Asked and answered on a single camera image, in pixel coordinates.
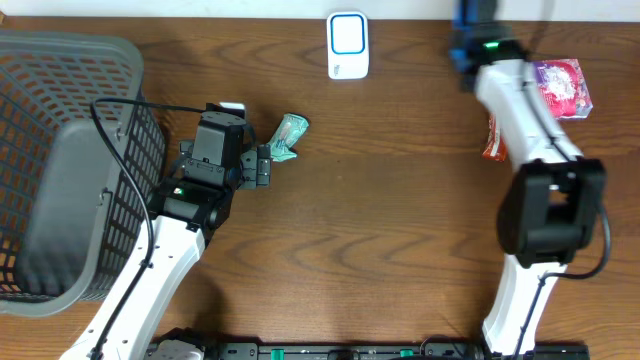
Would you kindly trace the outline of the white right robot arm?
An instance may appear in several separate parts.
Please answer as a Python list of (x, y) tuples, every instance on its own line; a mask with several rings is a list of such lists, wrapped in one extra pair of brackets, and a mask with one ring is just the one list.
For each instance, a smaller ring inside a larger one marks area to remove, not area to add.
[(460, 0), (449, 56), (466, 90), (493, 115), (514, 177), (496, 220), (505, 253), (482, 342), (470, 356), (569, 359), (536, 344), (536, 329), (560, 279), (587, 280), (606, 267), (612, 236), (602, 195), (606, 170), (566, 135), (546, 104), (530, 55), (496, 17), (495, 1)]

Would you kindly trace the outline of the green snack packet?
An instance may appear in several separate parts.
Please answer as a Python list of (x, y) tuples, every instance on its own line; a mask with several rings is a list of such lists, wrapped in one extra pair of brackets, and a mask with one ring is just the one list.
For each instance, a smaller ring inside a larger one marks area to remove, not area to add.
[(309, 121), (298, 114), (286, 113), (268, 142), (271, 149), (271, 159), (274, 162), (285, 162), (297, 157), (293, 150), (295, 144), (306, 133)]

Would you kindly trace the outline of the long orange red snack bag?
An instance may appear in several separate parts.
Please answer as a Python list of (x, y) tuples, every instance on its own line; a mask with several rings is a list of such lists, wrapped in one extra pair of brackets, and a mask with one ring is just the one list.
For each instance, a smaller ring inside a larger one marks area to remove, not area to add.
[(506, 160), (507, 150), (502, 140), (499, 124), (494, 115), (489, 116), (488, 125), (489, 135), (482, 156), (485, 159), (504, 162)]

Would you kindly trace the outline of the red purple tissue pack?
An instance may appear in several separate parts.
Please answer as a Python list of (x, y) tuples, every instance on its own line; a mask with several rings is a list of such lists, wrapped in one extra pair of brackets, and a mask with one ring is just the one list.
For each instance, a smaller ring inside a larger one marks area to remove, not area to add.
[(593, 103), (577, 59), (533, 63), (539, 91), (555, 119), (586, 119)]

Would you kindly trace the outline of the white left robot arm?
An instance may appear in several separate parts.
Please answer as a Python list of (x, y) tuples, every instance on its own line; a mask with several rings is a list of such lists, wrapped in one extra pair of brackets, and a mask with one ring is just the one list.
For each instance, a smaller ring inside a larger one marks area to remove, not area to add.
[(255, 143), (243, 104), (209, 104), (199, 115), (194, 140), (181, 146), (182, 175), (165, 177), (144, 201), (129, 259), (63, 358), (144, 358), (179, 284), (229, 217), (236, 191), (269, 184), (269, 148)]

